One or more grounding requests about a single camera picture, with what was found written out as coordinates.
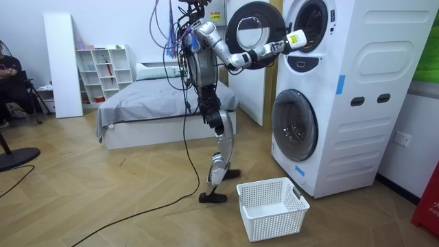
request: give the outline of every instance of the stacked washer dryer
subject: stacked washer dryer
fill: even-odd
[[[279,57],[272,154],[314,198],[371,185],[437,0],[285,0],[308,39]]]

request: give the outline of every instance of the white shelf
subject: white shelf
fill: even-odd
[[[76,51],[112,51],[112,50],[124,50],[125,48],[110,48],[110,49],[81,49]]]
[[[91,104],[83,104],[83,108],[95,108],[96,97],[112,97],[121,89],[133,83],[132,63],[126,45],[107,45],[105,49],[77,50],[76,63],[80,71],[81,95],[85,93]]]

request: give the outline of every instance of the washing machine door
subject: washing machine door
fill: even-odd
[[[292,161],[304,161],[318,139],[316,116],[308,99],[290,89],[278,95],[272,111],[272,130],[281,152]]]
[[[282,40],[286,35],[282,14],[271,4],[253,1],[240,7],[228,22],[226,43],[232,54]],[[262,69],[277,56],[254,62],[247,69]]]

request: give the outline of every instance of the pillow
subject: pillow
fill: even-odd
[[[165,71],[164,67],[147,67],[138,63],[136,64],[136,72],[136,81],[166,78],[166,73],[170,78],[180,77],[178,66],[167,66]]]

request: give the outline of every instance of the bed frame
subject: bed frame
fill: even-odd
[[[236,112],[229,112],[236,134]],[[108,126],[104,135],[107,149],[130,148],[142,145],[183,140],[184,117],[116,123]],[[215,132],[203,123],[201,115],[186,118],[186,140],[214,137]]]

